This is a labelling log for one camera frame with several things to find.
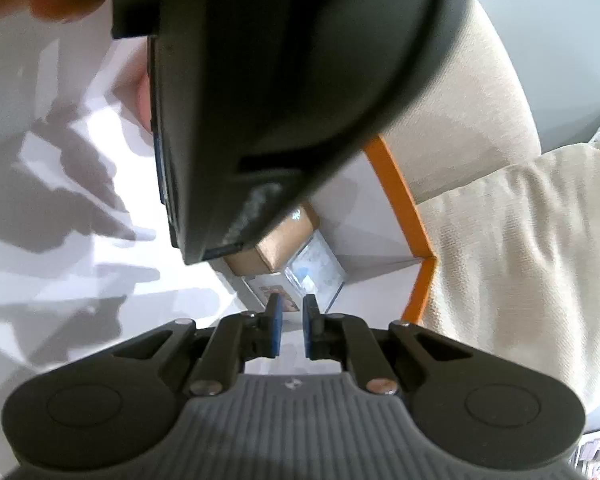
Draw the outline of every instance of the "circular button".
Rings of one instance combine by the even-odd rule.
[[[121,406],[122,398],[116,390],[101,384],[80,384],[60,390],[46,408],[59,424],[89,428],[111,420]]]
[[[376,395],[393,395],[398,391],[398,384],[391,379],[371,379],[366,384],[366,389]]]
[[[512,384],[481,386],[467,396],[465,406],[475,420],[495,428],[518,428],[540,413],[536,396]]]

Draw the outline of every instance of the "white surface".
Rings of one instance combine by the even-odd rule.
[[[389,323],[402,317],[420,266],[420,262],[416,261],[408,267],[394,264],[372,272],[359,270],[353,273],[329,313],[358,316],[371,328],[386,329]]]
[[[404,262],[413,255],[382,185],[360,153],[312,197],[320,232],[345,271]]]
[[[34,373],[178,317],[241,303],[170,244],[151,137],[90,101],[0,144],[0,409]],[[0,474],[15,460],[0,429]]]
[[[424,325],[600,403],[600,142],[420,205],[438,270]]]
[[[108,0],[76,23],[0,20],[0,142],[69,104],[139,79],[146,40],[112,41]]]

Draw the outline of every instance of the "cardboard box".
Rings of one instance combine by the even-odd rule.
[[[250,276],[244,281],[263,305],[272,293],[283,298],[283,312],[300,312],[302,298],[315,294],[318,305],[326,311],[337,297],[346,274],[327,245],[320,231],[316,231],[302,250],[280,272]]]
[[[309,204],[298,206],[253,249],[226,256],[236,276],[255,276],[283,270],[318,228],[318,217]]]
[[[419,322],[436,258],[384,140],[372,140],[310,203],[347,273],[329,313],[359,316],[382,329],[395,319]]]

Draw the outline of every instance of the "beige fabric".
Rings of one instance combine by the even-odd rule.
[[[600,144],[509,166],[419,207],[440,263],[424,325],[600,403]]]
[[[440,74],[385,139],[416,202],[540,155],[522,86],[477,0]]]

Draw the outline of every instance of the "logo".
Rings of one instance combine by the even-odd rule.
[[[285,386],[290,390],[297,390],[300,386],[302,386],[302,381],[294,377],[293,379],[289,379],[287,382],[285,382]]]

